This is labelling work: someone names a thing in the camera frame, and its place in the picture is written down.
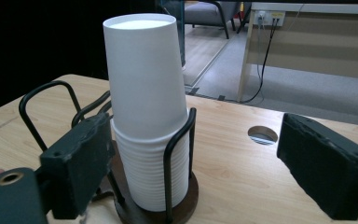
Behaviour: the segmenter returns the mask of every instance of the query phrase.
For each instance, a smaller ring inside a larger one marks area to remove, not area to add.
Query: stack of paper cups
[[[175,17],[131,14],[103,23],[117,146],[133,200],[164,211],[164,149],[186,123]],[[172,154],[172,206],[186,196],[188,135]]]

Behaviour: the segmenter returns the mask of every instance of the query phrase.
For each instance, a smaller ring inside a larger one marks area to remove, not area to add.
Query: power cord
[[[262,17],[259,18],[259,30],[260,30],[260,25],[261,25],[261,21],[263,20]],[[250,99],[248,100],[245,100],[245,101],[235,101],[235,100],[226,100],[226,99],[223,99],[222,101],[226,101],[226,102],[231,102],[231,103],[235,103],[235,104],[247,104],[247,103],[250,103],[251,101],[254,100],[254,98],[258,95],[258,93],[261,92],[261,89],[263,87],[263,81],[264,81],[264,70],[265,70],[265,67],[266,67],[266,62],[267,62],[267,57],[269,56],[269,47],[271,46],[271,41],[272,41],[272,37],[274,36],[275,34],[275,30],[276,28],[278,27],[278,22],[279,22],[279,19],[273,19],[272,20],[272,26],[271,26],[271,31],[270,31],[270,34],[269,34],[269,42],[268,42],[268,47],[267,47],[267,52],[266,52],[266,56],[264,58],[264,62],[263,62],[263,67],[262,67],[262,71],[261,71],[261,76],[259,74],[259,71],[258,71],[258,66],[259,64],[257,64],[257,74],[259,75],[259,79],[260,79],[260,85],[258,87],[258,90],[257,90],[257,93],[251,97]],[[210,97],[210,96],[206,96],[206,95],[202,95],[202,94],[197,94],[197,93],[191,93],[190,95],[194,95],[194,96],[198,96],[198,97],[202,97],[202,98],[207,98],[207,99],[214,99],[214,100],[218,100],[218,98],[213,98],[213,97]]]
[[[262,78],[261,78],[261,75],[260,75],[260,56],[261,56],[261,52],[260,52],[260,40],[261,40],[261,25],[263,24],[263,29],[264,29],[264,17],[261,17],[261,18],[258,18],[258,23],[257,23],[257,75],[258,75],[258,79],[260,81],[260,83],[262,82]],[[260,90],[260,94],[261,94],[261,102],[264,101],[264,94],[263,94],[263,91]]]

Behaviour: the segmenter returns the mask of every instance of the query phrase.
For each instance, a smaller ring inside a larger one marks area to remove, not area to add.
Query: electrical outlet
[[[258,21],[261,20],[261,25],[269,26],[272,23],[278,20],[277,26],[283,26],[284,21],[284,11],[256,11],[254,17],[254,23],[258,24]]]
[[[284,15],[285,15],[284,11],[271,11],[270,12],[271,25],[275,19],[278,20],[277,26],[283,26]]]

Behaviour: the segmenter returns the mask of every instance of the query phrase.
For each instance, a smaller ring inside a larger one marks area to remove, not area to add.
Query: table
[[[300,3],[252,2],[237,101],[242,100],[252,67],[260,64],[261,68],[269,43],[270,26],[258,37],[255,13],[259,10],[285,12],[266,66],[358,78],[358,4]]]
[[[74,88],[81,107],[109,90],[106,80],[77,75],[58,79]],[[0,107],[0,167],[36,169],[41,150],[20,117],[19,101]],[[186,101],[188,107],[197,108],[193,172],[200,186],[198,205],[188,223],[331,224],[277,158],[277,144],[259,145],[247,134],[258,125],[279,134],[282,112],[194,96]],[[60,86],[39,93],[27,111],[48,147],[70,130],[76,112],[66,88]],[[358,143],[357,125],[316,120]],[[120,223],[109,199],[92,203],[87,219],[88,223]],[[55,220],[51,214],[48,221],[78,223]]]

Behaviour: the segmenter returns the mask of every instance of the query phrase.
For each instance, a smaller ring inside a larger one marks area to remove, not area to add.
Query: foam pad
[[[277,156],[335,220],[358,219],[358,145],[315,120],[284,114]]]

